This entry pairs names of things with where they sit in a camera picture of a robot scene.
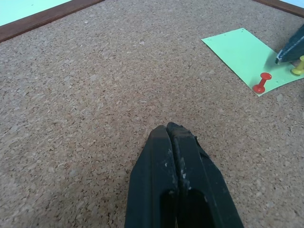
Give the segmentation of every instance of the red push pin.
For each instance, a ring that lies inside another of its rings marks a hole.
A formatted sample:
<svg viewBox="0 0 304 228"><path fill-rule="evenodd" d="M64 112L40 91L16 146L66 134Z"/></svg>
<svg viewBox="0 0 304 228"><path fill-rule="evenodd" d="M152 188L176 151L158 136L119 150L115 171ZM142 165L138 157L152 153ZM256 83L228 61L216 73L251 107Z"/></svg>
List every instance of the red push pin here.
<svg viewBox="0 0 304 228"><path fill-rule="evenodd" d="M255 91L257 94L262 94L263 92L265 92L265 82L271 79L271 75L269 73L261 73L261 78L262 80L260 81L260 83L253 86L252 88L253 91Z"/></svg>

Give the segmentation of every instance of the yellow push pin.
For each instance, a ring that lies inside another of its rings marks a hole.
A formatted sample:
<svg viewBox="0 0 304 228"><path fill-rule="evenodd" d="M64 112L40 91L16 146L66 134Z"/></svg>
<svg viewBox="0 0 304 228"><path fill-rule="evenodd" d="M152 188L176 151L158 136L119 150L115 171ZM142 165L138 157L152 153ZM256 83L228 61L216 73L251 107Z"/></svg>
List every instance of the yellow push pin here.
<svg viewBox="0 0 304 228"><path fill-rule="evenodd" d="M300 60L301 60L300 64L291 70L291 72L293 72L295 75L304 74L304 56L301 56Z"/></svg>

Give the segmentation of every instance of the cork surface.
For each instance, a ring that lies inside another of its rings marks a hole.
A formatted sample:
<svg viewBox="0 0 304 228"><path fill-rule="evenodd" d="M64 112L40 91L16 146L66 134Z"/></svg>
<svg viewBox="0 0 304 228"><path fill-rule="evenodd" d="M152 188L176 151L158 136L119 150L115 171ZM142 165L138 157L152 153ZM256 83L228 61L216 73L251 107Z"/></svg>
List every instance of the cork surface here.
<svg viewBox="0 0 304 228"><path fill-rule="evenodd" d="M0 227L122 228L132 167L169 121L245 227L304 227L304 81L258 98L200 40L243 27L278 51L302 23L251 0L107 0L1 43Z"/></svg>

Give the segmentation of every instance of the push pin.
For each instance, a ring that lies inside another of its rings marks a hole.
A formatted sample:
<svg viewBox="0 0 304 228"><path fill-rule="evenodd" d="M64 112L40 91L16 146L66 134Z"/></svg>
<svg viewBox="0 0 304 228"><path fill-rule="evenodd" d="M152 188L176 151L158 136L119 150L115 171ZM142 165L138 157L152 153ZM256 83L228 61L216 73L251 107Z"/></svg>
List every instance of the push pin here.
<svg viewBox="0 0 304 228"><path fill-rule="evenodd" d="M295 75L304 74L304 56L301 56L300 60L301 60L300 64L291 70L291 72L293 72Z"/></svg>
<svg viewBox="0 0 304 228"><path fill-rule="evenodd" d="M257 94L262 94L263 92L265 92L265 82L271 79L271 75L269 73L261 73L261 78L262 80L260 81L260 83L253 86L252 88L253 91L255 91Z"/></svg>

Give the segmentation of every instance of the wooden frame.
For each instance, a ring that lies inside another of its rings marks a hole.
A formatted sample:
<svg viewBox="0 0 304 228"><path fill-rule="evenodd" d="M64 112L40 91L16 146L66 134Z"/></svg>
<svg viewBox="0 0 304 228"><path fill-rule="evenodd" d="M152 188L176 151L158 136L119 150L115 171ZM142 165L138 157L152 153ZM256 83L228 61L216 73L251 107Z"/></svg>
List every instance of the wooden frame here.
<svg viewBox="0 0 304 228"><path fill-rule="evenodd" d="M257 1L264 5L268 5L273 8L283 10L287 13L292 13L294 15L304 18L304 9L301 7L294 6L280 0L253 0L253 1Z"/></svg>
<svg viewBox="0 0 304 228"><path fill-rule="evenodd" d="M58 20L102 1L104 0L71 0L26 18L2 25L0 26L0 42L46 25L54 20Z"/></svg>

